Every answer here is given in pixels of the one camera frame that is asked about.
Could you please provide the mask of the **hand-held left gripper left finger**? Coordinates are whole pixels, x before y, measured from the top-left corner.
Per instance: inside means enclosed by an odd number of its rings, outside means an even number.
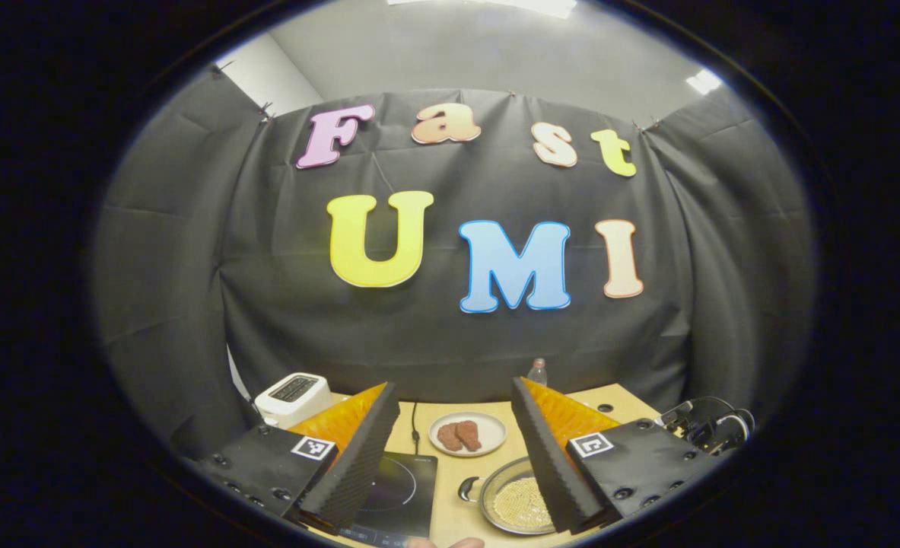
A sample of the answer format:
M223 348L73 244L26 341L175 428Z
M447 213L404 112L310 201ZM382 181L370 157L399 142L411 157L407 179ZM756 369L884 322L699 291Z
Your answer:
M338 533L367 500L400 408L392 382L289 428L259 423L219 441L186 430L186 455L227 490L279 519Z

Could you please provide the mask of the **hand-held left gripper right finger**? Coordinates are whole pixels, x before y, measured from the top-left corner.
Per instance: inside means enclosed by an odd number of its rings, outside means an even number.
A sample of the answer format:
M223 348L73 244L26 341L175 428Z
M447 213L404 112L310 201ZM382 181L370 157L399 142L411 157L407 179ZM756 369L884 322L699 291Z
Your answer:
M630 520L713 468L713 457L650 419L618 424L523 377L511 408L557 531Z

